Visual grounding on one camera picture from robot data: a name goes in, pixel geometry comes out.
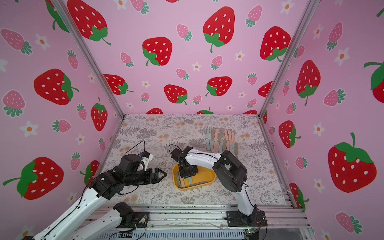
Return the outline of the yellow plastic storage box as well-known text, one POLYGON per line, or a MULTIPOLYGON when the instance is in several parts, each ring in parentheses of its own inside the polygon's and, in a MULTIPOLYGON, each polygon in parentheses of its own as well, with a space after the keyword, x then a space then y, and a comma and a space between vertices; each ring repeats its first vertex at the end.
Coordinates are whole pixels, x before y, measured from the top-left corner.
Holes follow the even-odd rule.
POLYGON ((198 172, 187 179, 182 178, 179 171, 179 166, 173 167, 173 182, 177 190, 186 191, 193 188, 203 187, 212 184, 216 179, 216 174, 213 170, 197 166, 198 172))

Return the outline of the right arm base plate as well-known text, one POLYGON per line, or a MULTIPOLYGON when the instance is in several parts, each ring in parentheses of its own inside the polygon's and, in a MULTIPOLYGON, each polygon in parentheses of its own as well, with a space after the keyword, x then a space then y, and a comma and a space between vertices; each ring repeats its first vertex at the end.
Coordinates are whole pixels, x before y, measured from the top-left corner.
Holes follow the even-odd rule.
POLYGON ((253 210, 247 216, 240 211, 227 211, 226 218, 229 227, 267 227, 267 219, 265 212, 261 210, 253 210))

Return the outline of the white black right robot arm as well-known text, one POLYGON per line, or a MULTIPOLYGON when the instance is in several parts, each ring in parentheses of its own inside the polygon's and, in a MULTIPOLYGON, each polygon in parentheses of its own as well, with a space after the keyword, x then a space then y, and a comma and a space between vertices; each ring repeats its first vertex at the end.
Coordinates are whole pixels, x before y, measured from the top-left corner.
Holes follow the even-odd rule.
POLYGON ((184 150, 175 148, 171 158, 178 163, 180 176, 184 179, 195 176, 199 172, 198 167, 214 171, 222 186, 233 193, 241 214, 250 217, 257 210, 246 190, 248 170, 230 151, 213 154, 192 147, 184 150))

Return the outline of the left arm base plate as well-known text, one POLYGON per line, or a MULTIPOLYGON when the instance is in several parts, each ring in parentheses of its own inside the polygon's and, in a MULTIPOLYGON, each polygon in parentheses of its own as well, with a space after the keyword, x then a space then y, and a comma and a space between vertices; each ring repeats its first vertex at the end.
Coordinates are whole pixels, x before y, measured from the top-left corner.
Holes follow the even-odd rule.
POLYGON ((149 214, 149 212, 133 212, 127 217, 123 217, 121 223, 117 225, 116 228, 146 228, 149 220, 149 214))

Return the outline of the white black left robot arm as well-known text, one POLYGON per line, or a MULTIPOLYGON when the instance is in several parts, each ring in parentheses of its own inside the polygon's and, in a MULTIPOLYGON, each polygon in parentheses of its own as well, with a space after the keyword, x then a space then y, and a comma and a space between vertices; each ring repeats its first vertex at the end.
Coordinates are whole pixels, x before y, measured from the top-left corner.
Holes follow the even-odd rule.
POLYGON ((80 225, 106 201, 126 186, 152 185, 166 177, 159 168, 133 171, 128 167, 114 167, 91 181, 77 200, 64 214, 35 236, 26 240, 94 240, 113 228, 135 230, 144 226, 149 213, 136 214, 125 202, 116 204, 100 219, 81 228, 80 225))

